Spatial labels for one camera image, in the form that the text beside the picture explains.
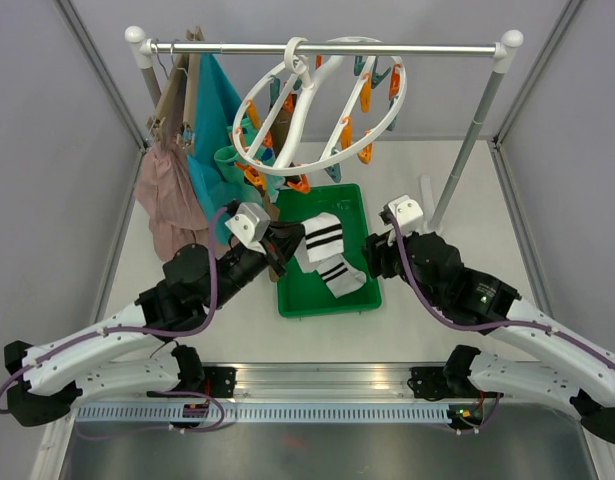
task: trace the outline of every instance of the white tabletop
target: white tabletop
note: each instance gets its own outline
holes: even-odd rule
[[[320,155],[323,143],[306,143],[296,163]],[[432,176],[436,199],[449,175],[460,142],[376,142],[373,160],[341,164],[342,183],[360,185],[370,233],[386,227],[378,217],[389,200],[409,194],[420,201],[418,177]],[[324,172],[312,185],[328,185]],[[447,243],[464,263],[491,273],[532,300],[529,281],[500,184],[485,141],[476,143],[442,225]],[[133,302],[163,278],[153,250],[148,216],[135,204],[114,278],[107,316]],[[276,286],[260,275],[221,311],[201,335],[185,339],[204,362],[425,362],[445,361],[457,344],[512,360],[531,359],[506,344],[438,324],[400,279],[380,280],[382,306],[362,314],[286,319],[278,314]]]

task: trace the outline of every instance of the green bin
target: green bin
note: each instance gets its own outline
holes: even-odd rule
[[[365,245],[367,222],[363,199],[358,185],[332,185],[315,187],[307,195],[293,190],[282,190],[276,205],[283,222],[302,222],[327,212],[336,215],[343,227],[345,259],[367,275],[362,288],[334,297],[318,272],[303,273],[296,259],[287,264],[287,274],[278,282],[278,312],[283,317],[332,315],[362,312],[380,307],[382,298],[378,282],[369,276],[367,263],[360,248]]]

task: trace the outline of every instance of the purple cable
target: purple cable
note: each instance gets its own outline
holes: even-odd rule
[[[217,430],[218,427],[220,427],[220,425],[225,420],[225,409],[224,409],[224,407],[220,404],[220,402],[218,402],[215,398],[210,397],[209,395],[206,395],[204,393],[199,393],[199,392],[158,392],[158,393],[161,393],[161,394],[167,395],[167,396],[175,396],[175,397],[198,397],[198,398],[204,398],[206,400],[209,400],[214,405],[216,405],[216,407],[218,407],[218,410],[220,411],[220,418],[216,421],[216,423],[214,423],[214,424],[212,424],[212,425],[210,425],[208,427],[197,427],[197,428],[181,429],[181,430],[184,430],[185,433],[187,433],[187,432],[191,432],[191,433],[211,432],[213,430]],[[169,426],[164,426],[164,425],[150,425],[148,427],[134,428],[133,430],[128,430],[126,432],[117,433],[117,434],[114,434],[114,435],[102,435],[100,437],[94,437],[94,436],[87,435],[87,434],[81,432],[80,429],[78,428],[78,423],[75,424],[74,430],[76,432],[76,436],[78,438],[82,439],[82,440],[87,440],[88,442],[103,442],[103,441],[106,441],[106,440],[112,440],[114,438],[124,437],[125,435],[131,435],[133,433],[163,431],[163,430],[170,430],[170,428],[169,428]]]
[[[451,328],[452,330],[459,330],[461,332],[479,332],[481,330],[491,330],[493,328],[498,328],[498,327],[535,328],[536,330],[541,330],[545,333],[550,333],[552,331],[551,327],[548,327],[547,325],[543,325],[543,324],[536,323],[536,322],[531,322],[528,320],[501,320],[498,322],[490,322],[490,323],[486,323],[483,325],[456,325],[451,320],[445,318],[440,312],[438,312],[434,307],[431,306],[431,304],[427,301],[427,299],[423,295],[423,292],[420,290],[418,283],[416,283],[414,274],[411,271],[411,265],[409,264],[409,258],[407,257],[407,251],[405,250],[405,242],[403,240],[403,234],[400,231],[398,222],[396,221],[396,219],[394,218],[392,214],[389,214],[389,222],[394,227],[394,232],[396,233],[396,243],[398,244],[398,253],[400,254],[400,261],[402,262],[403,267],[405,268],[405,275],[407,276],[407,281],[409,283],[409,286],[414,291],[414,293],[416,294],[416,297],[418,297],[418,300],[420,301],[420,303],[423,304],[425,309],[431,314],[432,317],[434,317],[440,323],[442,323],[448,328]],[[596,360],[598,360],[599,362],[602,362],[607,367],[615,371],[614,362],[612,362],[607,357],[597,352],[593,348],[589,347],[584,342],[581,342],[577,338],[574,338],[571,335],[564,333],[564,332],[554,332],[552,333],[552,335],[562,338],[563,340],[580,348],[585,353],[588,353],[589,355],[594,357]]]
[[[120,333],[120,332],[132,332],[132,333],[143,333],[145,335],[156,335],[159,337],[167,337],[167,338],[178,338],[178,337],[191,337],[193,335],[197,335],[207,329],[214,319],[214,314],[216,313],[216,307],[218,306],[218,273],[216,267],[216,239],[215,239],[215,231],[216,225],[218,224],[218,220],[222,216],[223,213],[227,211],[226,207],[219,208],[218,211],[214,214],[209,224],[209,241],[207,245],[207,250],[209,251],[209,279],[210,279],[210,300],[209,300],[209,310],[207,312],[207,316],[205,317],[205,321],[200,324],[198,327],[187,330],[186,332],[169,332],[165,330],[157,330],[155,328],[145,328],[145,327],[111,327],[104,329],[104,333],[106,335],[110,333]],[[68,348],[73,347],[74,345],[78,345],[85,340],[89,340],[91,338],[96,338],[100,334],[98,332],[90,332],[85,333],[79,337],[73,338],[68,342],[59,345],[58,347],[50,350],[49,352],[40,355],[36,358],[36,364],[40,365],[41,363],[49,360],[54,355],[67,350]],[[29,370],[34,368],[33,365],[27,365],[20,370],[16,371],[13,375],[11,375],[5,383],[0,386],[0,399],[5,394],[7,389],[20,378],[22,375],[27,373]],[[8,414],[9,410],[6,408],[0,408],[0,415]]]

